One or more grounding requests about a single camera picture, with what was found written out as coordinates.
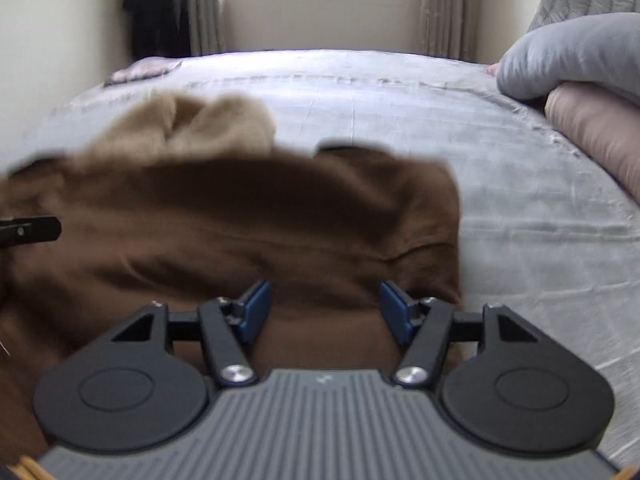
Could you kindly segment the brown coat with fleece collar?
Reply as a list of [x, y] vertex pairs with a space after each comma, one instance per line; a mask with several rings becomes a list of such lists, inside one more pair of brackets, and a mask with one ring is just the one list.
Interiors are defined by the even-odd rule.
[[81, 154], [2, 179], [3, 217], [62, 224], [55, 242], [1, 255], [3, 463], [46, 449], [40, 376], [150, 301], [190, 310], [270, 282], [250, 350], [261, 372], [391, 370], [382, 281], [460, 302], [460, 200], [443, 162], [355, 141], [304, 156], [273, 137], [261, 102], [166, 94]]

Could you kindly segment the grey quilted bedspread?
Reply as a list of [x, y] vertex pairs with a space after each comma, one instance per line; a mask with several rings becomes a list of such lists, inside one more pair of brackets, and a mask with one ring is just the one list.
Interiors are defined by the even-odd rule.
[[277, 144], [299, 153], [344, 141], [446, 162], [462, 199], [465, 305], [506, 304], [600, 370], [616, 395], [602, 451], [638, 462], [638, 205], [543, 114], [500, 94], [484, 66], [337, 50], [188, 58], [166, 76], [59, 107], [1, 167], [76, 152], [163, 91], [257, 96]]

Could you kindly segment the folded patterned cloth on bed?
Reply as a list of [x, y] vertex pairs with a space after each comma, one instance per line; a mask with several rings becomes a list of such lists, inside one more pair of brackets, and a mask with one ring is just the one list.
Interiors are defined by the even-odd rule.
[[116, 70], [108, 76], [104, 82], [105, 87], [117, 86], [118, 84], [129, 84], [130, 82], [142, 81], [163, 77], [170, 74], [182, 65], [181, 60], [174, 58], [142, 58], [122, 70]]

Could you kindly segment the pink pillow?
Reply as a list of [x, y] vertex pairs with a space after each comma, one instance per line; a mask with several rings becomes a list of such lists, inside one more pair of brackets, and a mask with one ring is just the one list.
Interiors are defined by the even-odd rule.
[[638, 105], [595, 84], [566, 82], [548, 95], [544, 114], [639, 203]]

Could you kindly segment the left grey curtain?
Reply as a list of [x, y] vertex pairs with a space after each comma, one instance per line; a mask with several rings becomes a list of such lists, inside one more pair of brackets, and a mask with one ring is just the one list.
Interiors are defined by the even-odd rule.
[[224, 52], [224, 0], [188, 0], [188, 18], [193, 56]]

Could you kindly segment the grey curtain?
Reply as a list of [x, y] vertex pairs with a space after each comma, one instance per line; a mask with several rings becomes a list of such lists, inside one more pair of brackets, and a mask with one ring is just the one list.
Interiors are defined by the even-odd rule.
[[471, 62], [477, 51], [480, 0], [421, 0], [420, 52]]
[[188, 18], [193, 56], [224, 52], [224, 0], [188, 0]]

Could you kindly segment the light grey pillow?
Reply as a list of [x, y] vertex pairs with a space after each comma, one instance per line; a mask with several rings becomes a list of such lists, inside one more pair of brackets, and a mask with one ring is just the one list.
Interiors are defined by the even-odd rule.
[[639, 15], [610, 13], [537, 28], [500, 58], [499, 91], [528, 101], [563, 82], [590, 82], [639, 102]]

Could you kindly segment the right grey curtain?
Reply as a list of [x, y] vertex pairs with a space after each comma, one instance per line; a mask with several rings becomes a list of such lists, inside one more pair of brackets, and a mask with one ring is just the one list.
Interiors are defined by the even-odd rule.
[[480, 0], [421, 0], [420, 52], [471, 62], [477, 51]]

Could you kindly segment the dark clothes hanging on wall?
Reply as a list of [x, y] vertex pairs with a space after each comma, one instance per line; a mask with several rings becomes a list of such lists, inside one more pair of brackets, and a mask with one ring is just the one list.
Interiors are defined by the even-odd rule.
[[124, 0], [131, 25], [131, 55], [136, 60], [191, 54], [188, 0]]

